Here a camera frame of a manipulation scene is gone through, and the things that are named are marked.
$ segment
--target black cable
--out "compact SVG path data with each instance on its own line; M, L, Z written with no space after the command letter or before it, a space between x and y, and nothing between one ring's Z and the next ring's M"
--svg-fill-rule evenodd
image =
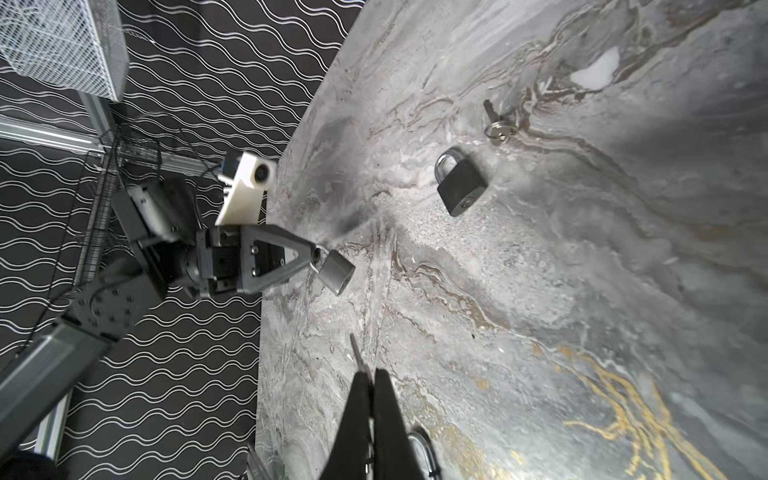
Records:
M210 167L206 168L202 174L197 175L197 178L205 177L206 174L209 174L211 171L215 170L217 167L223 167L223 165L222 164L211 165Z
M198 154L197 151L192 147L192 143L189 142L189 138L187 138L187 132L181 130L180 127L177 129L177 131L184 136L185 140L183 140L183 142L187 144L187 148L189 149L189 151L191 151L194 154L195 158L198 159L200 163L203 164L203 167L208 167L208 165L205 163L205 160L203 160L200 154Z
M144 113L139 114L137 117L128 119L128 121L125 121L125 122L120 123L120 124L112 125L112 128L110 128L109 130L105 131L103 134L99 135L99 137L98 137L99 143L103 145L104 144L104 137L106 137L107 135L109 135L111 133L114 133L118 128L120 128L120 127L122 127L124 125L132 125L132 124L135 124L139 120L143 120L144 118L149 117L151 113L153 113L153 112L145 111Z
M115 130L115 136L114 136L114 143L112 144L110 150L109 150L109 157L107 157L107 164L104 166L104 169L109 171L109 166L114 160L114 169L117 173L118 180L120 181L120 186L123 187L123 190L125 190L126 187L126 181L123 178L123 171L122 167L120 166L120 159L118 159L118 150L120 149L120 143L123 141L123 124L120 124L117 126Z

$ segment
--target padlock body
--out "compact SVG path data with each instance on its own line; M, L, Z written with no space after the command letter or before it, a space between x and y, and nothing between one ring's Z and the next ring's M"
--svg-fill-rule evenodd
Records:
M331 289L334 295L338 296L346 288L346 284L349 283L353 273L355 273L355 266L352 262L344 258L337 250L331 250L328 252L323 266L320 267L318 277Z
M437 186L437 192L451 217L458 217L480 198L487 187L475 165L465 158L445 176Z

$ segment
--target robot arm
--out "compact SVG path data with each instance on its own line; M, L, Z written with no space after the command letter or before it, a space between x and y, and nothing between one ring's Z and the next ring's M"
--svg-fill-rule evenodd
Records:
M210 229L199 228L194 199L183 180L155 181L115 193L112 207L134 258L119 259L99 273L53 330L0 379L0 462L93 362L163 301L169 286L180 285L197 299L250 296L309 266L341 294L355 267L340 253L274 225L244 224L256 223L261 187L269 183L273 170L273 163L245 154L235 178L227 182L217 225ZM296 252L289 262L285 248Z

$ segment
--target metal bracket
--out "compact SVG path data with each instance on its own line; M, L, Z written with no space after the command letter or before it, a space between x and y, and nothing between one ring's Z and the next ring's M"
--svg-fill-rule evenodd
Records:
M103 154L104 145L99 137L62 130L48 125L0 115L0 138L21 141L30 145L57 148L73 154ZM206 168L199 159L163 152L163 170L197 176Z
M61 318L93 336L117 342L164 296L139 262L124 257L90 282Z
M258 243L269 243L296 251L296 258L274 270L261 272L256 255ZM277 225L243 225L240 227L240 281L239 293L253 295L273 283L282 283L309 266L315 256L314 243L297 237Z

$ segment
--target black and white wave pattern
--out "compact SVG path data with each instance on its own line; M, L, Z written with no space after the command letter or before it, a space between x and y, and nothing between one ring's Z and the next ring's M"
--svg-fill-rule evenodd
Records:
M187 182L210 226L221 186ZM112 250L107 261L124 254ZM237 478L256 429L260 311L260 298L193 303L174 289L75 387L60 456L69 478Z
M82 134L96 134L80 96L16 74L0 57L0 114Z
M123 118L210 160L279 159L362 0L124 0Z
M48 298L72 285L93 198L86 184L96 175L83 157L0 141L0 368L23 346ZM67 303L54 301L34 331ZM34 446L35 433L21 445Z

